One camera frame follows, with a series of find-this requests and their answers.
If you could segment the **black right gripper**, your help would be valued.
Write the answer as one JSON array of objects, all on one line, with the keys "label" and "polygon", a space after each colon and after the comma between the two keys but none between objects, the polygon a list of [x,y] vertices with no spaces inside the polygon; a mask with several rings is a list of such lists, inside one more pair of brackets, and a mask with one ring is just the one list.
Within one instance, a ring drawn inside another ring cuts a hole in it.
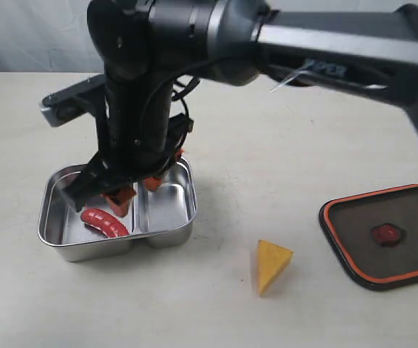
[{"label": "black right gripper", "polygon": [[187,135],[193,130],[188,108],[170,116],[173,102],[183,102],[194,81],[158,74],[125,80],[105,75],[104,108],[96,118],[98,151],[78,176],[62,189],[62,197],[79,212],[101,195],[115,216],[124,218],[136,195],[128,185],[144,180],[156,191],[180,160]]}]

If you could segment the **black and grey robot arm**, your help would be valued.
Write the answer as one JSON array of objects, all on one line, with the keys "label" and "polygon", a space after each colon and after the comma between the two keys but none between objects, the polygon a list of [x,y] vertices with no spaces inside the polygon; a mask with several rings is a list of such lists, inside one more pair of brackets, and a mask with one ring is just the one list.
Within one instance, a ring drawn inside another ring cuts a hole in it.
[{"label": "black and grey robot arm", "polygon": [[77,96],[96,120],[98,150],[63,191],[93,196],[160,176],[191,130],[169,117],[189,75],[243,86],[321,86],[403,109],[418,132],[418,6],[394,12],[282,12],[265,1],[91,1],[91,40],[104,84]]}]

